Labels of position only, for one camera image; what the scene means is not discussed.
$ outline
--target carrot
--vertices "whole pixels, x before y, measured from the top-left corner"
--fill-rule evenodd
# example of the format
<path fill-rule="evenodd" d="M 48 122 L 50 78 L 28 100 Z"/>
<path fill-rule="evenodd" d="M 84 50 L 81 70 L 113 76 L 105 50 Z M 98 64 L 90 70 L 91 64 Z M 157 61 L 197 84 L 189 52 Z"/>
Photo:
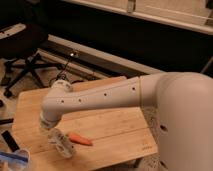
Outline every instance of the carrot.
<path fill-rule="evenodd" d="M 78 143 L 78 144 L 82 144 L 82 145 L 87 145 L 87 146 L 92 146 L 92 141 L 76 134 L 76 133 L 73 133 L 73 132 L 70 132 L 68 133 L 68 138 L 71 142 L 74 142 L 74 143 Z"/>

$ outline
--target office chair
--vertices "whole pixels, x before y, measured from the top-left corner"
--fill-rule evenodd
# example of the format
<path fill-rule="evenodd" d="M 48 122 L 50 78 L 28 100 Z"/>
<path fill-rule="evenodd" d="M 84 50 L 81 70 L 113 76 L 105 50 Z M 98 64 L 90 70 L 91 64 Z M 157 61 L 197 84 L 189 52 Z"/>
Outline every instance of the office chair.
<path fill-rule="evenodd" d="M 36 51 L 47 38 L 48 34 L 40 26 L 33 23 L 16 24 L 0 31 L 0 57 L 7 60 L 4 63 L 5 76 L 1 84 L 6 85 L 4 96 L 12 96 L 10 89 L 27 73 L 31 73 L 39 87 L 45 87 L 37 75 L 36 69 L 47 67 L 62 69 L 62 65 L 59 63 L 37 63 L 44 61 Z M 24 64 L 15 64 L 21 60 L 24 61 Z M 12 68 L 21 69 L 21 71 L 10 82 L 7 74 L 12 71 Z"/>
<path fill-rule="evenodd" d="M 0 107 L 3 107 L 3 106 L 4 106 L 4 102 L 0 100 Z M 13 118 L 0 119 L 0 125 L 9 124 L 9 123 L 13 123 Z"/>

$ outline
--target cable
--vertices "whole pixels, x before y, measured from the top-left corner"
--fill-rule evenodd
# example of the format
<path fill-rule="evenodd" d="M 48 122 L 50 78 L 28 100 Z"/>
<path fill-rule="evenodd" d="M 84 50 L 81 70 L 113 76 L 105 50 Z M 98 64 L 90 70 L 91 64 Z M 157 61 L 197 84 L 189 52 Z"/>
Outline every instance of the cable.
<path fill-rule="evenodd" d="M 66 70 L 68 64 L 71 62 L 71 59 L 72 57 L 74 57 L 76 55 L 75 52 L 72 52 L 70 53 L 69 55 L 69 58 L 67 60 L 67 63 L 65 64 L 64 68 L 57 74 L 56 77 L 52 78 L 50 81 L 49 81 L 49 87 L 51 87 L 52 83 L 59 80 L 59 79 L 62 79 L 62 80 L 66 80 L 66 81 L 69 81 L 66 74 L 64 73 L 64 71 Z"/>

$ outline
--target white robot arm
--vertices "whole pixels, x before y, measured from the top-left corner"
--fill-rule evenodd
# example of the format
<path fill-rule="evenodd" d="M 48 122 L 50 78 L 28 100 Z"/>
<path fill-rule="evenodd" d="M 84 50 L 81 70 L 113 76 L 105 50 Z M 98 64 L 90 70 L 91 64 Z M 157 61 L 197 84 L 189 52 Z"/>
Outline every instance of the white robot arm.
<path fill-rule="evenodd" d="M 158 108 L 160 171 L 213 170 L 213 79 L 201 74 L 147 75 L 81 92 L 59 80 L 40 123 L 51 129 L 68 112 L 145 105 Z"/>

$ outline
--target wooden table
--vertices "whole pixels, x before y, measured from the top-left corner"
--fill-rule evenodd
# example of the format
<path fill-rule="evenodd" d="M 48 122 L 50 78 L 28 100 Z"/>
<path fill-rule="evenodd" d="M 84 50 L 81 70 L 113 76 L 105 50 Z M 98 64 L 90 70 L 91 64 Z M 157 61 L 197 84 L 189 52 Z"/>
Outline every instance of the wooden table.
<path fill-rule="evenodd" d="M 106 85 L 124 77 L 77 83 L 74 91 Z M 140 108 L 116 108 L 73 112 L 57 126 L 62 132 L 76 132 L 92 140 L 93 146 L 75 145 L 76 155 L 65 159 L 39 130 L 42 98 L 49 89 L 21 93 L 12 126 L 20 147 L 27 148 L 37 171 L 83 171 L 141 158 L 157 152 L 157 146 Z"/>

